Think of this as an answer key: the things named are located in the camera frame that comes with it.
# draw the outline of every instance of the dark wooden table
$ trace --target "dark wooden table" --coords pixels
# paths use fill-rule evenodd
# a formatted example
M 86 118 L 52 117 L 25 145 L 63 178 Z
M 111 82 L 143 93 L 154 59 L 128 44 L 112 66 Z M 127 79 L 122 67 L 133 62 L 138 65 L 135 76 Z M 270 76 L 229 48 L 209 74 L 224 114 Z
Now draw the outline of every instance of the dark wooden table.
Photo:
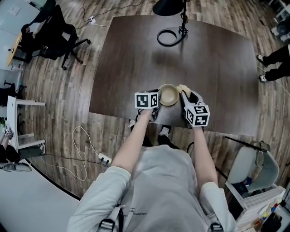
M 115 17 L 99 58 L 89 111 L 134 119 L 135 92 L 184 84 L 209 106 L 205 130 L 255 136 L 258 79 L 251 40 L 189 20 L 182 43 L 167 48 L 157 42 L 160 30 L 180 25 L 180 17 Z M 185 127 L 181 113 L 180 100 L 162 106 L 155 123 Z

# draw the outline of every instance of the wooden floor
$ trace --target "wooden floor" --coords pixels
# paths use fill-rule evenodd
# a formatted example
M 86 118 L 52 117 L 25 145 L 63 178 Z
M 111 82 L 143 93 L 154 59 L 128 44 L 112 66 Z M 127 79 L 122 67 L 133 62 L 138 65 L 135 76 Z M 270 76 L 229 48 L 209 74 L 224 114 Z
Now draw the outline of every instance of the wooden floor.
M 83 1 L 58 0 L 57 2 L 62 8 L 67 23 L 77 28 L 84 24 Z M 111 19 L 115 16 L 152 15 L 155 2 L 155 0 L 142 0 L 137 7 L 113 10 L 96 17 L 97 24 L 110 25 Z M 85 0 L 84 7 L 87 9 L 85 19 L 112 7 L 138 3 L 139 0 Z M 220 26 L 250 38 L 256 53 L 268 55 L 283 46 L 282 42 L 270 32 L 275 25 L 272 19 L 275 13 L 267 4 L 260 3 L 259 0 L 191 0 L 187 6 L 189 19 Z M 72 131 L 75 127 L 82 126 L 90 135 L 95 150 L 113 158 L 130 133 L 127 127 L 128 120 L 88 113 L 94 75 L 108 27 L 88 25 L 77 32 L 79 38 L 89 38 L 92 41 L 91 45 L 84 43 L 78 48 L 77 53 L 83 60 L 82 65 L 71 57 L 67 61 L 66 71 L 60 68 L 61 58 L 57 61 L 34 58 L 27 66 L 23 79 L 24 84 L 27 85 L 25 98 L 46 102 L 47 105 L 27 106 L 22 109 L 25 120 L 23 131 L 34 132 L 40 139 L 45 139 L 46 153 L 79 159 L 72 141 Z M 279 81 L 290 91 L 289 79 L 285 77 Z M 255 138 L 230 136 L 248 142 L 252 140 L 268 142 L 280 166 L 277 183 L 284 185 L 288 172 L 288 167 L 285 165 L 290 162 L 290 102 L 278 83 L 259 83 L 259 112 L 259 130 Z M 159 130 L 160 126 L 156 125 L 150 125 L 148 128 L 148 135 L 155 144 Z M 205 135 L 216 166 L 228 174 L 241 146 L 225 139 L 225 134 L 205 132 Z M 82 196 L 93 180 L 106 170 L 106 167 L 94 163 L 98 162 L 97 156 L 83 131 L 77 129 L 74 139 L 83 159 L 91 161 L 85 162 L 87 168 L 85 181 L 78 180 L 67 170 L 47 166 L 40 158 L 33 158 L 32 162 L 53 181 L 68 191 Z M 181 149 L 186 150 L 192 140 L 191 130 L 173 129 L 172 142 Z M 50 155 L 46 155 L 43 159 L 49 164 L 70 169 L 82 179 L 85 178 L 81 161 Z M 219 177 L 219 182 L 223 186 L 225 181 Z

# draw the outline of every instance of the wooden bowl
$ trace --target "wooden bowl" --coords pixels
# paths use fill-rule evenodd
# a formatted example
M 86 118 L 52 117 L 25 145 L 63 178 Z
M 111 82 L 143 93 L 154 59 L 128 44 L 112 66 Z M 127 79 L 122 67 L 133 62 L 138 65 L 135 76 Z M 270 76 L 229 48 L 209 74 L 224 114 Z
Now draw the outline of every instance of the wooden bowl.
M 171 84 L 165 84 L 160 86 L 161 100 L 160 103 L 164 106 L 172 106 L 179 99 L 179 93 L 177 88 Z

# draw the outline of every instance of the gray t-shirt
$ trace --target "gray t-shirt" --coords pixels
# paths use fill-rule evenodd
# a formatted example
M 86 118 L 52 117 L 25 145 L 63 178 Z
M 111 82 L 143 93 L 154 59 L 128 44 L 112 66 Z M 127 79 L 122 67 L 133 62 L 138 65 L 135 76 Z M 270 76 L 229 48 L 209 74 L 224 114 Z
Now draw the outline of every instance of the gray t-shirt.
M 198 195 L 186 152 L 167 145 L 143 147 L 141 152 L 132 177 L 118 167 L 98 176 L 71 217 L 68 232 L 96 232 L 119 202 L 124 205 L 123 231 L 207 232 L 214 219 L 224 231 L 235 231 L 223 189 L 210 182 Z

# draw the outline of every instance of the lamp base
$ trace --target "lamp base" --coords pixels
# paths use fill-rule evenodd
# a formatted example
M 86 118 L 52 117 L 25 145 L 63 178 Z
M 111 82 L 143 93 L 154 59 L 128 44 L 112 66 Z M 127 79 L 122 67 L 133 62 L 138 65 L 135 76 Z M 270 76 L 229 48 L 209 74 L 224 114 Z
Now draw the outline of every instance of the lamp base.
M 170 33 L 172 35 L 175 36 L 175 41 L 172 42 L 172 43 L 163 43 L 160 39 L 159 39 L 159 36 L 161 34 L 164 34 L 164 33 Z M 157 35 L 157 41 L 158 43 L 160 43 L 162 46 L 165 46 L 165 47 L 172 47 L 176 44 L 178 44 L 182 39 L 184 39 L 186 37 L 187 33 L 184 32 L 183 35 L 181 35 L 179 33 L 179 28 L 178 27 L 171 27 L 171 28 L 166 28 L 166 29 L 163 29 L 161 31 L 159 31 L 158 35 Z

